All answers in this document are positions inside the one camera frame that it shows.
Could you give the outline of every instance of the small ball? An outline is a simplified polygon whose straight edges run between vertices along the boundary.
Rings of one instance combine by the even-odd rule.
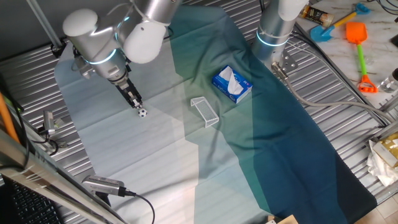
[[[140,118],[145,118],[148,115],[148,111],[144,108],[138,109],[138,116]]]

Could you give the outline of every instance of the metal slats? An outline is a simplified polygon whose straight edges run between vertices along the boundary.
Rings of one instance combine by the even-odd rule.
[[[38,128],[42,125],[43,110],[52,110],[54,119],[63,120],[64,125],[57,129],[52,139],[66,142],[67,148],[60,148],[52,157],[60,167],[81,181],[95,172],[55,81],[53,73],[57,62],[47,46],[0,62],[0,72],[11,94],[24,107],[23,117],[33,126]],[[66,224],[87,223],[86,218],[67,208],[61,207],[60,212]]]
[[[184,4],[222,7],[235,21],[246,40],[255,38],[261,16],[257,0],[186,0]],[[300,47],[309,47],[298,40],[291,40],[298,42]],[[298,70],[289,74],[289,79],[304,98],[320,103],[340,100],[357,101],[357,97],[341,81],[341,78],[319,59],[289,45],[287,49],[299,64]],[[57,130],[55,137],[58,141],[67,142],[68,148],[60,149],[53,158],[60,166],[81,180],[88,174],[94,174],[94,170],[53,78],[57,61],[49,47],[42,47],[28,54],[0,62],[0,71],[3,72],[10,85],[12,94],[26,108],[25,119],[34,126],[38,127],[42,124],[43,110],[53,110],[55,119],[63,119],[65,124]],[[373,195],[382,192],[385,188],[380,181],[368,173],[366,158],[369,149],[364,145],[365,140],[379,131],[376,120],[365,110],[355,106],[340,105],[326,108],[303,106],[361,183]],[[398,117],[398,110],[393,111],[392,114]],[[62,213],[65,223],[88,222],[66,208],[62,209]]]

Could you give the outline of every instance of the green fabric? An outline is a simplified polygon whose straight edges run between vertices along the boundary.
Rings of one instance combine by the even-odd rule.
[[[285,86],[253,56],[222,9],[182,6],[172,28],[175,71],[185,80],[185,95],[206,97],[219,115],[213,127],[238,157],[261,209],[282,218],[294,214],[299,223],[351,223],[375,207],[374,197]],[[225,65],[253,84],[238,105],[211,84]],[[185,117],[186,139],[201,148],[203,140],[193,134],[202,127]],[[341,206],[347,202],[350,208]]]

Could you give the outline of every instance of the keyboard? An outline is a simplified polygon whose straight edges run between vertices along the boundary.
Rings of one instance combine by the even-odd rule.
[[[0,223],[63,224],[55,204],[48,198],[13,180],[4,178],[4,183],[0,188],[0,203],[8,205],[1,205],[4,214],[0,216],[5,220]]]

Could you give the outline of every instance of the gray robot arm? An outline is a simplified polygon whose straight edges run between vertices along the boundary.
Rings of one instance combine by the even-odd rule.
[[[90,9],[71,13],[63,31],[74,45],[75,62],[87,79],[92,73],[116,85],[127,102],[142,110],[141,96],[128,77],[128,62],[147,63],[160,51],[167,26],[181,0],[135,0],[105,17]]]

